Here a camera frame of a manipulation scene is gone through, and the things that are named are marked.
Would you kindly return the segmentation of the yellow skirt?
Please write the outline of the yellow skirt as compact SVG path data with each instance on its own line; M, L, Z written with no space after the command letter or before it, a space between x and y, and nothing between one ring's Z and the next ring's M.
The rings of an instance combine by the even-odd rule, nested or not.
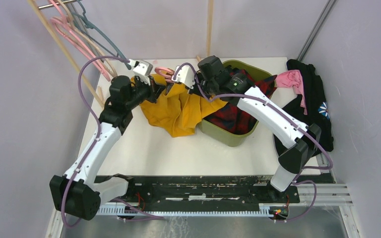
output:
M183 85L175 84L169 92L163 90L156 103L144 101L140 108L150 125L165 129L172 137L182 137L195 134L197 124L226 104L188 94Z

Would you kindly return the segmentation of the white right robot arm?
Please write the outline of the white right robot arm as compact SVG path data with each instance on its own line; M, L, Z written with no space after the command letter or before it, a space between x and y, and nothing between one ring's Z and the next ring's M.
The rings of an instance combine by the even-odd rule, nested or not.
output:
M206 100L220 99L234 104L269 128L285 151L278 157L279 166L266 194L272 202L284 199L287 188L307 161L322 149L319 143L321 128L290 116L272 102L246 73L231 73L216 56L203 59L197 68L191 65L187 73L177 73L176 77Z

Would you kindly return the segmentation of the red plaid skirt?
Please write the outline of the red plaid skirt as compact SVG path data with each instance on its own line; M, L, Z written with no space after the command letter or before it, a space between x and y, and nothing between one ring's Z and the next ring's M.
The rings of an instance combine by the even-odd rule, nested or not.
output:
M244 74L261 92L268 98L271 98L277 87L275 86L276 75L271 75L262 80L255 80L246 70L237 67L232 68L226 66L226 70L231 76L242 73ZM250 114L242 111L237 106L227 103L224 107L216 112L206 116L204 120L211 124L226 130L235 135L243 135L249 133L257 120Z

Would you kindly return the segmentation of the grey blue plastic hanger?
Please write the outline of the grey blue plastic hanger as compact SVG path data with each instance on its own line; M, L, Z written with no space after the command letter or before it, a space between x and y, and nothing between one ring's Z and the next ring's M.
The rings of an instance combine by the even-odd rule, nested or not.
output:
M88 19L86 8L80 0L75 0L68 5L69 13L73 17L74 26L79 29L80 33L88 37L109 55L127 60L127 57L125 57L120 48L101 29Z

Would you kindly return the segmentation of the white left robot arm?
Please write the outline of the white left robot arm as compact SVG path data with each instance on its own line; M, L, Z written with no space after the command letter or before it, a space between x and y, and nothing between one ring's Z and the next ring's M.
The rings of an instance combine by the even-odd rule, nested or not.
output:
M143 102L156 103L165 85L157 83L153 75L121 75L112 79L109 96L97 121L93 137L73 165L62 176L53 176L50 190L55 209L64 215L84 220L94 218L100 207L116 198L129 202L135 198L136 188L123 175L110 176L96 183L98 171L113 146L130 124L132 110Z

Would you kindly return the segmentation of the olive green plastic basket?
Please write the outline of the olive green plastic basket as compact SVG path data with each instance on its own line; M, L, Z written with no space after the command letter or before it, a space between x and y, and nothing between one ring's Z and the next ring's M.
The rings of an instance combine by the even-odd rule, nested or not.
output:
M242 62L242 61L239 61L239 60L235 60L235 59L231 59L231 60L227 60L225 62L223 62L223 65L225 66L228 66L230 65L232 68L239 68L239 69L244 69L246 70L255 80L262 80L262 79L265 79L269 76L271 76L271 74L263 69L260 69L260 68L257 68L255 66L252 66L252 65L249 65L245 62ZM241 145L244 140L249 136L251 135L256 126L258 124L258 121L255 123L253 129L249 132L249 133L246 133L246 134L243 134L243 135L235 135L235 134L232 134L230 132L227 132L226 130L224 129L221 129L213 124L211 124L210 122L206 121L206 120L202 120L198 125L197 125L197 128L202 132L204 133L205 135L227 145L227 146L230 146L230 147L236 147L236 146L239 146Z

